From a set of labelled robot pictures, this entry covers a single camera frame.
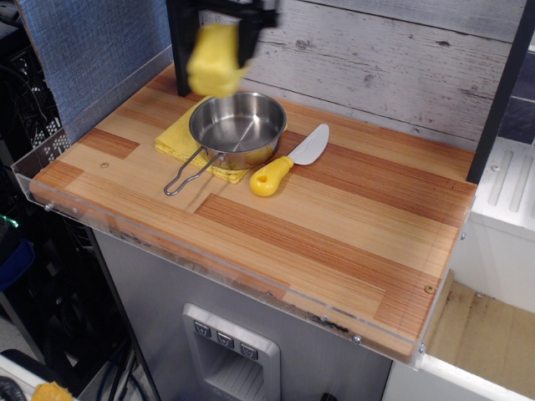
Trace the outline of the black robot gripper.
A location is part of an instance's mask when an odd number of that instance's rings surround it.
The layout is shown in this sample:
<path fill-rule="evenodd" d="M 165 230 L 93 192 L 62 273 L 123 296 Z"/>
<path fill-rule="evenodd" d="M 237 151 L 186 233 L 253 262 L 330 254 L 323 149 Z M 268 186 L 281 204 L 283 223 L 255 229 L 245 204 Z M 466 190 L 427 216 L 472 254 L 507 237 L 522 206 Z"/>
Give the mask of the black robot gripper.
<path fill-rule="evenodd" d="M 276 28 L 278 26 L 279 1 L 203 0 L 181 1 L 181 5 L 191 11 L 210 10 L 241 19 L 238 24 L 237 50 L 240 68 L 243 68 L 254 55 L 260 25 L 261 28 Z"/>

